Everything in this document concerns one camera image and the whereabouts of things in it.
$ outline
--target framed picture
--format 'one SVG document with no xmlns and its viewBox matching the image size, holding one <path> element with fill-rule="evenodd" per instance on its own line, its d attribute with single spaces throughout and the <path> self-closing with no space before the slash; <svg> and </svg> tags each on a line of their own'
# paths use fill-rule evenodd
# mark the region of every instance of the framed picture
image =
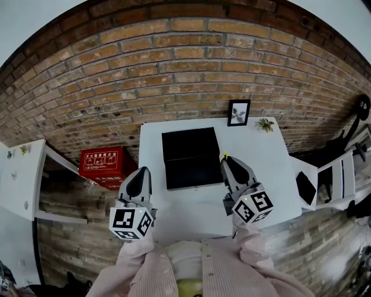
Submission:
<svg viewBox="0 0 371 297">
<path fill-rule="evenodd" d="M 228 126 L 246 126 L 248 123 L 251 100 L 230 100 Z"/>
</svg>

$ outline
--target black box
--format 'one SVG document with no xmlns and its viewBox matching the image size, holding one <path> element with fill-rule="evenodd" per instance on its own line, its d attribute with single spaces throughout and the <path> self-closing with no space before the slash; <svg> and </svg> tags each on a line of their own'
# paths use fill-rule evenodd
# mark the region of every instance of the black box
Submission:
<svg viewBox="0 0 371 297">
<path fill-rule="evenodd" d="M 162 134 L 168 190 L 223 182 L 214 128 Z"/>
</svg>

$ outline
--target shirt button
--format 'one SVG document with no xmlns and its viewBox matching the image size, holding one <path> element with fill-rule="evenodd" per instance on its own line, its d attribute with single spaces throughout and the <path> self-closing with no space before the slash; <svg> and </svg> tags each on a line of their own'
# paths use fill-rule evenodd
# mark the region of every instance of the shirt button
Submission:
<svg viewBox="0 0 371 297">
<path fill-rule="evenodd" d="M 172 293 L 174 293 L 174 289 L 172 287 L 167 287 L 165 289 L 165 294 L 170 295 Z"/>
</svg>

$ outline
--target red box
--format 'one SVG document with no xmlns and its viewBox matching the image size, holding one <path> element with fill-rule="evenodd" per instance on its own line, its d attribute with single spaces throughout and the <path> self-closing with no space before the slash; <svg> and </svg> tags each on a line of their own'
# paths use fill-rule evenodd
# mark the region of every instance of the red box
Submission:
<svg viewBox="0 0 371 297">
<path fill-rule="evenodd" d="M 137 164 L 122 146 L 81 152 L 79 174 L 109 190 L 117 190 L 137 169 Z"/>
</svg>

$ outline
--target brick wall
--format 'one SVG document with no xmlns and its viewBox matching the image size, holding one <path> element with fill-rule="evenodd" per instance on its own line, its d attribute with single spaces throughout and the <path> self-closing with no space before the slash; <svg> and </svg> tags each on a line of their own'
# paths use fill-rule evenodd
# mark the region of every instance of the brick wall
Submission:
<svg viewBox="0 0 371 297">
<path fill-rule="evenodd" d="M 46 138 L 72 160 L 124 145 L 136 158 L 142 123 L 226 117 L 230 99 L 251 99 L 289 151 L 323 146 L 354 96 L 371 95 L 370 65 L 291 3 L 233 2 L 94 1 L 63 14 L 3 65 L 0 140 Z"/>
</svg>

